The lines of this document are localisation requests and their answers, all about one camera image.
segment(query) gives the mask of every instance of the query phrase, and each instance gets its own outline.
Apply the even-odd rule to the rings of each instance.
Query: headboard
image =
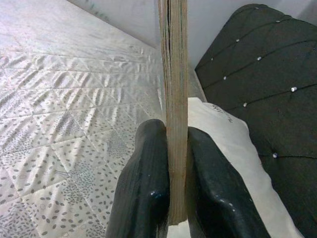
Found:
[[[317,237],[317,27],[266,5],[246,5],[196,73],[208,102],[248,124],[295,225]]]

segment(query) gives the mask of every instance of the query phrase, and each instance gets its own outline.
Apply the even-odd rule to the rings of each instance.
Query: white mattress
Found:
[[[65,0],[0,1],[0,237],[105,237],[159,52]]]

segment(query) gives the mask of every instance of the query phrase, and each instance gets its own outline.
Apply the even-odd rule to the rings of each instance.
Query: pillow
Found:
[[[302,238],[264,171],[246,123],[220,107],[188,99],[188,126],[206,132],[241,175],[272,238]]]

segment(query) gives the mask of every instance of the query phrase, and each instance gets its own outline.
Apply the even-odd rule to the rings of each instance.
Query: black leather surface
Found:
[[[142,123],[135,152],[115,190],[107,238],[165,238],[169,208],[166,130],[162,121]]]
[[[187,207],[193,238],[269,238],[240,174],[205,132],[188,129]]]
[[[246,5],[230,17],[196,73],[208,102],[248,124],[295,225],[305,237],[317,237],[317,27]]]

